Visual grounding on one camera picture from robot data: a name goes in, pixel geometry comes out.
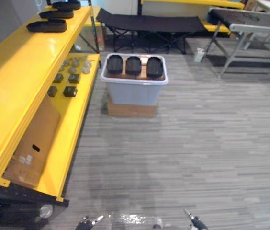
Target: shelf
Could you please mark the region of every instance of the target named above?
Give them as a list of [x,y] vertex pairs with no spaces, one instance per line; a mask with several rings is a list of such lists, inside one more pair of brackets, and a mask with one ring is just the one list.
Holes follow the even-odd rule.
[[[209,24],[207,21],[205,21],[203,19],[201,19],[201,22],[209,32],[216,31],[217,25]],[[230,33],[230,30],[228,28],[226,28],[224,25],[221,25],[220,29],[219,29],[219,32]]]
[[[62,72],[63,81],[52,84],[57,87],[58,91],[55,97],[51,97],[51,100],[60,112],[61,120],[36,190],[56,196],[57,201],[63,201],[61,194],[100,60],[99,54],[69,54],[68,57],[85,57],[86,60],[91,61],[92,67],[89,74],[81,73],[79,84],[70,84],[68,82],[69,73],[67,67]],[[83,61],[77,67],[77,73],[81,72],[82,65]],[[65,97],[63,95],[66,85],[77,87],[76,97]]]
[[90,10],[74,11],[63,33],[32,33],[22,25],[0,44],[0,185],[9,185],[1,176]]
[[223,7],[237,8],[237,9],[244,8],[243,3],[235,2],[235,1],[228,1],[228,0],[141,0],[141,3],[143,4],[145,1],[223,6]]

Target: white label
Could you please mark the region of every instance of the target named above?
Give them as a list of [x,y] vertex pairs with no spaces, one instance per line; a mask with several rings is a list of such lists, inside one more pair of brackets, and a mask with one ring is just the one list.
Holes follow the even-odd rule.
[[28,154],[28,156],[26,157],[24,163],[27,164],[27,165],[30,165],[31,162],[32,162],[32,159],[33,159],[33,156],[31,156],[30,154]]
[[23,156],[20,156],[20,157],[19,157],[19,161],[20,161],[22,164],[24,164],[25,158],[24,158]]

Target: plastic bin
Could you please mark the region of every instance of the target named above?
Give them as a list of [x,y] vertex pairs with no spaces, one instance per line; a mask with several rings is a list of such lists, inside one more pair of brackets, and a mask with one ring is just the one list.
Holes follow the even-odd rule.
[[[158,57],[163,63],[164,80],[137,80],[106,77],[107,59],[111,55],[120,55],[122,58],[128,58],[130,56],[139,58]],[[114,104],[155,105],[161,88],[168,83],[165,59],[160,55],[111,53],[106,57],[100,78],[102,81],[106,82],[107,89]]]

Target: cardboard box under bin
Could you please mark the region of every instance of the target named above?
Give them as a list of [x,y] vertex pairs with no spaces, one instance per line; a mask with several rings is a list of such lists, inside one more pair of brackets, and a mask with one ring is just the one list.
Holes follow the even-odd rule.
[[107,102],[107,109],[109,116],[155,117],[157,112],[157,104],[154,106],[136,104],[114,104],[109,96]]
[[38,185],[59,120],[59,112],[46,96],[19,142],[4,178],[29,188]]

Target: black object on shelf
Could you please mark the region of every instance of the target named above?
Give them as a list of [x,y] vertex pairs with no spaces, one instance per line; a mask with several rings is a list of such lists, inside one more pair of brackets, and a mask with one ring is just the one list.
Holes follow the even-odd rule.
[[80,75],[78,73],[71,73],[68,80],[69,83],[79,84]]
[[58,73],[58,74],[55,76],[55,78],[54,78],[54,80],[53,80],[53,83],[61,83],[63,79],[64,79],[63,74]]
[[57,93],[57,87],[56,86],[50,86],[50,88],[49,88],[49,90],[47,92],[48,96],[49,97],[55,97],[56,93]]
[[122,73],[123,61],[120,55],[111,55],[107,59],[107,72],[110,74],[120,74]]
[[159,78],[163,75],[163,63],[158,57],[150,57],[146,64],[146,75],[149,78]]
[[30,23],[26,28],[31,32],[64,32],[67,30],[67,24],[63,19],[48,19],[48,21]]
[[45,11],[39,13],[41,18],[73,18],[73,10]]
[[52,7],[59,10],[78,10],[79,8],[81,8],[81,3],[75,0],[59,1],[54,2],[52,4]]
[[141,60],[140,60],[140,58],[136,57],[136,56],[130,56],[126,60],[125,72],[126,72],[126,74],[130,74],[130,75],[140,74],[141,73]]
[[75,86],[66,86],[63,94],[65,97],[75,97],[77,92],[78,89]]

